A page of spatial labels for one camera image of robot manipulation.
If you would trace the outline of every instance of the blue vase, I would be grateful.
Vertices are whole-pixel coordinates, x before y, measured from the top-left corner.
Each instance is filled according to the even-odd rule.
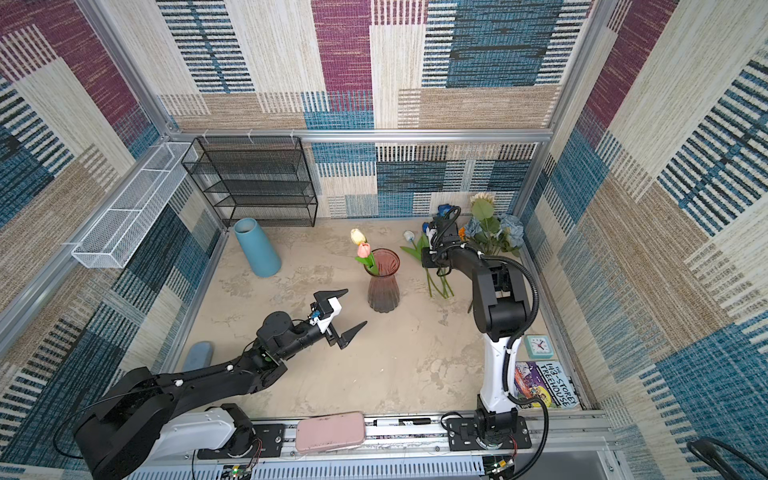
[[[264,230],[253,218],[243,218],[235,223],[235,235],[243,248],[245,257],[250,263],[250,269],[257,276],[272,276],[283,265],[277,252],[272,247],[270,239],[266,238]]]

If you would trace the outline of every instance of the clock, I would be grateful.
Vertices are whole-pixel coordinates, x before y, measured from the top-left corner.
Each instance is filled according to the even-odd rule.
[[[526,335],[525,348],[532,359],[550,359],[554,356],[552,344],[546,335]]]

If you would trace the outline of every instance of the white wire basket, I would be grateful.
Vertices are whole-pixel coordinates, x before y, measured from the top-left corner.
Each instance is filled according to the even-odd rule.
[[[72,256],[87,268],[125,268],[187,174],[180,161],[189,146],[186,142],[160,146]]]

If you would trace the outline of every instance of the wire mesh shelf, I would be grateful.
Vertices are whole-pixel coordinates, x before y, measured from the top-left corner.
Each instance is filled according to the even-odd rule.
[[[182,164],[225,225],[314,227],[317,195],[301,140],[198,137]]]
[[[72,256],[87,268],[125,268],[186,176],[180,160],[190,151],[187,142],[159,147],[85,234]]]

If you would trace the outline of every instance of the concrete floor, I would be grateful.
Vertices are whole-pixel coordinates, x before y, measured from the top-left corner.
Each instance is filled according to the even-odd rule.
[[[467,313],[471,282],[454,272],[449,282],[455,297],[429,298],[423,268],[399,249],[406,245],[402,232],[420,232],[423,221],[318,219],[314,228],[265,228],[283,260],[280,272],[267,279],[253,274],[230,233],[179,368],[196,342],[213,342],[213,362],[224,362],[255,338],[269,313],[283,310],[305,319],[314,292],[348,288],[343,311],[333,320],[336,330],[342,333],[363,320],[368,325],[346,349],[319,342],[289,360],[286,374],[268,390],[230,401],[253,418],[474,409],[483,346]],[[362,230],[373,248],[400,256],[401,300],[390,313],[374,312],[367,303],[369,276],[353,258],[352,228]],[[527,333],[548,333],[541,314]],[[523,347],[518,360],[525,359]]]

